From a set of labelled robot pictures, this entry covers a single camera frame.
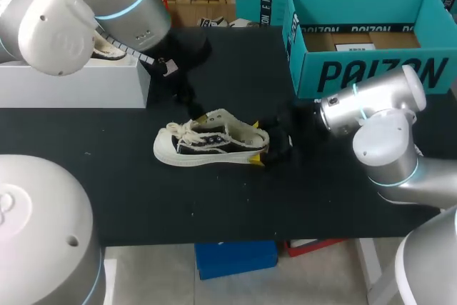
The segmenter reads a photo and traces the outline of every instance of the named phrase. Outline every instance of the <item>sneaker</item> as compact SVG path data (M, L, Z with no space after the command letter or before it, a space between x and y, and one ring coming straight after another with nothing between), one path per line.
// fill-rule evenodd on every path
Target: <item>sneaker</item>
M193 167L216 162L250 164L267 150L266 131L243 123L224 109L206 114L205 122L170 123L154 142L156 158L172 166Z
M218 17L213 20L200 18L199 21L197 21L197 26L218 26L220 28L225 28L229 26L229 23L225 20L224 17Z

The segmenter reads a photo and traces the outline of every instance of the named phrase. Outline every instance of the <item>red box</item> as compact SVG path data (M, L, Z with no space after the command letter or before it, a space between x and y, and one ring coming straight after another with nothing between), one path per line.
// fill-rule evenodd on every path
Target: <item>red box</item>
M298 255L303 255L303 254L310 253L315 250L325 248L326 246L332 246L334 244L340 243L345 240L346 239L324 239L324 240L318 240L316 242L311 242L311 243L305 244L303 246L297 246L296 248L291 248L290 241L285 241L284 248L287 250L290 257L295 257Z

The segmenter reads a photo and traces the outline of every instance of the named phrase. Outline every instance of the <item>white table leg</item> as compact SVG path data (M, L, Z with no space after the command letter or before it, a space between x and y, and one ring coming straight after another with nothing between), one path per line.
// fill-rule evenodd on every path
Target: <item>white table leg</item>
M356 248L361 262L369 305L388 305L398 293L395 280L395 259L382 273L373 239L357 239Z

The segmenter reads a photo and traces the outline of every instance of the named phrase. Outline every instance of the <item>shoe box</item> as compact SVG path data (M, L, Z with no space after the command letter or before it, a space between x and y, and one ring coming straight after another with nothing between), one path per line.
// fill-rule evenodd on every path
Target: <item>shoe box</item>
M283 42L301 99L402 64L427 94L445 94L456 77L457 26L441 0L287 0Z
M275 267L278 250L274 241L195 244L200 280Z
M262 26L282 26L287 0L236 0L236 17Z

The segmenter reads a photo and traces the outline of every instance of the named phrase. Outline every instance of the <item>blue box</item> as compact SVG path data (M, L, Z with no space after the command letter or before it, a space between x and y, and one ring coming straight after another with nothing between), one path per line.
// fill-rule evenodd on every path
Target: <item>blue box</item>
M200 279L275 267L278 251L273 241L195 244Z
M309 52L303 32L413 32L420 48ZM315 99L402 64L427 94L445 94L457 73L457 26L441 0L288 0L283 25L296 94Z
M236 0L236 18L282 26L287 0Z

